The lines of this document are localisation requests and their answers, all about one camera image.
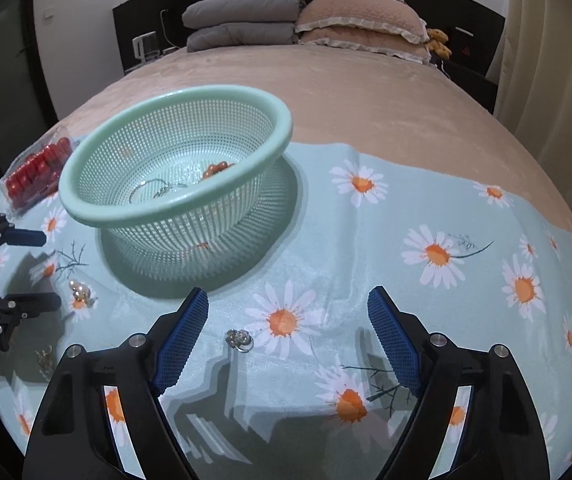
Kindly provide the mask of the pearl earring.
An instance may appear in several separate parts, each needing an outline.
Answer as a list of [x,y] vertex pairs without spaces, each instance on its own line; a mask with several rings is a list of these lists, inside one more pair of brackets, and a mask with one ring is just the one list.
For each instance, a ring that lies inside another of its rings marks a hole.
[[70,292],[72,293],[71,307],[73,309],[92,308],[95,304],[92,290],[77,280],[70,280],[68,282]]

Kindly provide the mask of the silver rhinestone earring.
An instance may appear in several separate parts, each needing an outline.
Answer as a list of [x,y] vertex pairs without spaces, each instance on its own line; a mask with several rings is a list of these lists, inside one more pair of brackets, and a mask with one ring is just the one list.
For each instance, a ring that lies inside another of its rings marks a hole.
[[254,338],[248,330],[228,330],[225,334],[225,342],[239,353],[248,353],[254,348]]

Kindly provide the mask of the silver hoop earring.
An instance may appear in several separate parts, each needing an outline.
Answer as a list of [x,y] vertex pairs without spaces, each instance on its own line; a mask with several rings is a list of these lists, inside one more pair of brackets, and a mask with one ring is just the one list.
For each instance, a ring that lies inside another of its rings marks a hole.
[[130,204],[147,202],[183,188],[187,188],[187,185],[181,182],[172,183],[161,178],[149,179],[137,183],[132,188],[128,200]]

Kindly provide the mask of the clear box of cherry tomatoes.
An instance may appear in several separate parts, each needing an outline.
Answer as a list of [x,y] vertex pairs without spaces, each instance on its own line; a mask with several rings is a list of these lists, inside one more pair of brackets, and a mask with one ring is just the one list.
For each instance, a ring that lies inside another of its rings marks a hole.
[[68,130],[58,126],[19,154],[2,179],[9,211],[23,214],[55,194],[62,170],[76,147]]

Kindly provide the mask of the daisy print blue cloth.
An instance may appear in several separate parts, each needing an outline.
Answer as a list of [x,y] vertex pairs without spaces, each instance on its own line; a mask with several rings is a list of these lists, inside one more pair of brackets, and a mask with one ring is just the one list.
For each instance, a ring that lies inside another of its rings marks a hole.
[[[366,313],[375,286],[464,348],[506,344],[536,404],[553,477],[572,464],[572,233],[499,185],[385,162],[345,145],[292,145],[292,218],[265,254],[192,282],[112,272],[96,230],[57,198],[20,220],[41,248],[0,249],[0,292],[57,292],[0,351],[0,416],[24,448],[70,344],[100,350],[148,330],[193,287],[208,321],[161,405],[203,479],[371,479],[414,406]],[[71,307],[68,282],[95,304]],[[228,330],[248,330],[239,353]]]

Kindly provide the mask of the mint green plastic basket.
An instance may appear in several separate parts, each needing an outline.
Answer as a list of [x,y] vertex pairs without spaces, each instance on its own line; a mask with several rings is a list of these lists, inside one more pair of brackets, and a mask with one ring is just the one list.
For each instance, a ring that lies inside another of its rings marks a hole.
[[[288,225],[297,180],[284,154],[292,113],[271,93],[210,84],[155,96],[108,119],[66,162],[59,196],[96,230],[108,268],[192,282],[261,258]],[[137,183],[187,185],[130,204]]]

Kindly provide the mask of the white appliance on nightstand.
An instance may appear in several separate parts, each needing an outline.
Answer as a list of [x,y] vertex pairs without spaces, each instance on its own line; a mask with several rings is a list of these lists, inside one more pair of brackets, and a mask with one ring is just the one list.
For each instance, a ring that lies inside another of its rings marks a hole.
[[132,39],[134,58],[141,63],[147,63],[160,57],[160,49],[156,32],[146,32],[146,34]]

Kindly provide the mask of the beige bedspread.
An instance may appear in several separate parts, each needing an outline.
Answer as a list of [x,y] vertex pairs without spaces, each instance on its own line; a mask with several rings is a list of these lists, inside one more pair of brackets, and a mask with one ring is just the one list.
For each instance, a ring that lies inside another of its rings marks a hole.
[[153,96],[202,84],[242,84],[282,99],[300,143],[359,152],[499,185],[572,232],[572,212],[528,151],[485,108],[433,67],[319,46],[184,50],[139,68],[60,122],[73,136]]

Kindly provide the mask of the lower beige ruffled pillow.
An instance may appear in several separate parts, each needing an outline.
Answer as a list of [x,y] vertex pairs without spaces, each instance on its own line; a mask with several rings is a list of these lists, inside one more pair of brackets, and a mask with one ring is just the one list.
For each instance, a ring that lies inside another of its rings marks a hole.
[[411,44],[401,35],[383,34],[362,28],[316,28],[304,32],[299,43],[383,54],[424,65],[430,62],[430,53],[423,44]]

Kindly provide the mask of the beige ruffled pillow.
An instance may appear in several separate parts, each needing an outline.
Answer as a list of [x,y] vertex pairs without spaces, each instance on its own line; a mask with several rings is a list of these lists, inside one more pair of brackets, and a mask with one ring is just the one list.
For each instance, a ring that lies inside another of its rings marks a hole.
[[401,35],[383,34],[362,28],[316,28],[304,32],[299,43],[383,54],[424,65],[430,62],[430,53],[423,44],[411,44]]
[[397,35],[410,44],[429,40],[426,23],[401,0],[313,0],[300,12],[295,32],[332,26]]

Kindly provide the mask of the brown teddy bear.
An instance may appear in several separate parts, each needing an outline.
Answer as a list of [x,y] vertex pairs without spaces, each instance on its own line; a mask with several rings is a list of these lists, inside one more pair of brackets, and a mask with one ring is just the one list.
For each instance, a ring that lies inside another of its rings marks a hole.
[[438,58],[447,61],[452,55],[452,51],[446,46],[449,41],[448,35],[442,30],[434,28],[428,28],[426,32],[428,36],[427,50],[437,55]]

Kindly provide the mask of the lower grey folded blanket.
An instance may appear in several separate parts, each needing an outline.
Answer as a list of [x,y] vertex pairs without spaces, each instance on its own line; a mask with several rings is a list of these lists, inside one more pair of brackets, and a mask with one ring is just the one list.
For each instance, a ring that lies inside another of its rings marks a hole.
[[187,38],[187,52],[238,46],[295,44],[294,23],[225,23],[205,27]]

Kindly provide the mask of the grey folded blanket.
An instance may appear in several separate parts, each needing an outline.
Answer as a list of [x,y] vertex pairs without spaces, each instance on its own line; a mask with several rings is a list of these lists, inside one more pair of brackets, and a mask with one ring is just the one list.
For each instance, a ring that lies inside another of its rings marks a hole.
[[205,27],[187,38],[187,52],[238,46],[295,44],[294,23],[225,23]]
[[294,22],[304,0],[201,0],[182,14],[185,27],[200,29],[225,23]]

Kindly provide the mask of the beige curtain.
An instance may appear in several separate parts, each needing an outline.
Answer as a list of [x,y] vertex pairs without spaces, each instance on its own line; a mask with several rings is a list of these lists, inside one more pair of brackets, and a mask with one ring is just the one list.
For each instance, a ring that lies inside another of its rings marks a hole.
[[572,0],[507,0],[494,114],[517,144],[510,190],[572,231]]

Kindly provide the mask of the upper beige ruffled pillow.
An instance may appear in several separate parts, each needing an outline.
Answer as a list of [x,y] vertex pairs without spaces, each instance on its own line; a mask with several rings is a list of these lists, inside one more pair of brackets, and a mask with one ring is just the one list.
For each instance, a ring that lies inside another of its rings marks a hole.
[[397,35],[410,44],[429,40],[426,23],[401,0],[313,0],[300,12],[295,32],[332,26]]

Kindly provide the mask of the upper grey folded blanket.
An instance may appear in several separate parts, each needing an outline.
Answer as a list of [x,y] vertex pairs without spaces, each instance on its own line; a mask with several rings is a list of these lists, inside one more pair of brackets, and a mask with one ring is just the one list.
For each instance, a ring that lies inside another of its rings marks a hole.
[[304,0],[201,0],[182,14],[185,27],[200,29],[225,23],[294,22]]

